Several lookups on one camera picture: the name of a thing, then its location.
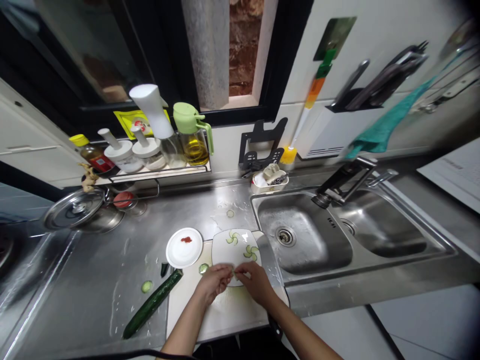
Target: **pot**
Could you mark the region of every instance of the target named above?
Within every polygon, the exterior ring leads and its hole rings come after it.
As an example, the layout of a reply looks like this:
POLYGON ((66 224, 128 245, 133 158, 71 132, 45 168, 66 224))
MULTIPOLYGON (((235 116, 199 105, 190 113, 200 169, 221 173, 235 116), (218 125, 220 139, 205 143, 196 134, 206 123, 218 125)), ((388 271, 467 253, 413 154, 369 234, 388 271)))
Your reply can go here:
POLYGON ((43 216, 43 224, 50 230, 70 228, 106 233, 120 223, 124 214, 115 206, 105 204, 103 190, 84 192, 80 189, 53 204, 43 216))

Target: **square plate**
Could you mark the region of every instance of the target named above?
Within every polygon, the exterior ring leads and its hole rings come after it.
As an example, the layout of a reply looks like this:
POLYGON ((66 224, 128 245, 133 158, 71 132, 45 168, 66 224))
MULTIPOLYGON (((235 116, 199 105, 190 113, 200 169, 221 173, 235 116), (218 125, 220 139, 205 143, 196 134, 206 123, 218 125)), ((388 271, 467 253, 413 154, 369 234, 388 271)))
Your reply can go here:
MULTIPOLYGON (((229 264, 235 269, 242 263, 256 261, 262 266, 257 240, 250 230, 230 229, 219 232, 213 237, 211 246, 211 262, 216 264, 229 264)), ((243 284, 233 277, 229 287, 239 287, 243 284)))

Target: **stainless steel sink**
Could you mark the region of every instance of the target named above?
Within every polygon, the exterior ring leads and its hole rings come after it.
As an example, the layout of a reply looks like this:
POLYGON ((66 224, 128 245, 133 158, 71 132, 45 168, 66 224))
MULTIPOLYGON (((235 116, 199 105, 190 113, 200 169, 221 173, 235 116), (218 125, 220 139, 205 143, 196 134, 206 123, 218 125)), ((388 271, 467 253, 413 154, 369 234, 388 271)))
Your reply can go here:
POLYGON ((257 209, 260 227, 270 239, 278 265, 301 275, 347 266, 352 246, 327 211, 319 211, 308 193, 268 197, 257 209))
POLYGON ((322 209, 314 190, 251 198, 287 285, 456 254, 448 240, 390 190, 360 188, 322 209))
POLYGON ((385 198, 357 190, 343 206, 333 209, 358 242, 372 253, 396 258, 418 254, 429 240, 385 198))

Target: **hand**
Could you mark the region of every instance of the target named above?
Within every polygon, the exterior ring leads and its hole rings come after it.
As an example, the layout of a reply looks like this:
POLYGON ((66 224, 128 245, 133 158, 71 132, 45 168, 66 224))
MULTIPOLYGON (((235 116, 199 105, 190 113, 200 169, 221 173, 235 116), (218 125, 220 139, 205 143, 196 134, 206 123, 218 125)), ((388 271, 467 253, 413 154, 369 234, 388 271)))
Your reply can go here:
POLYGON ((235 274, 238 280, 246 287, 253 300, 265 309, 271 306, 276 299, 279 299, 272 285, 270 285, 265 269, 255 261, 240 264, 235 269, 235 274), (250 273, 250 278, 245 276, 245 273, 250 273))
POLYGON ((201 296, 206 305, 211 305, 217 295, 223 293, 232 278, 232 267, 225 264, 211 266, 201 277, 195 294, 201 296))

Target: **glass oil dispenser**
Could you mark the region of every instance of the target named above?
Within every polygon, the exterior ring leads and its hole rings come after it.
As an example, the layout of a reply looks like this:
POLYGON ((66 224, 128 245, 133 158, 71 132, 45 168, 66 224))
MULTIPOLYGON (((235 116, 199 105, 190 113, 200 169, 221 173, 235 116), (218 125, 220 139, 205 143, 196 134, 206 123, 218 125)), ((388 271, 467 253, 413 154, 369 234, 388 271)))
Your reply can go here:
POLYGON ((173 119, 180 134, 180 142, 185 153, 186 161, 192 165, 205 165, 209 161, 209 150, 205 142, 204 130, 208 137, 210 153, 214 153, 212 128, 201 122, 205 115, 186 102, 177 102, 173 105, 173 119))

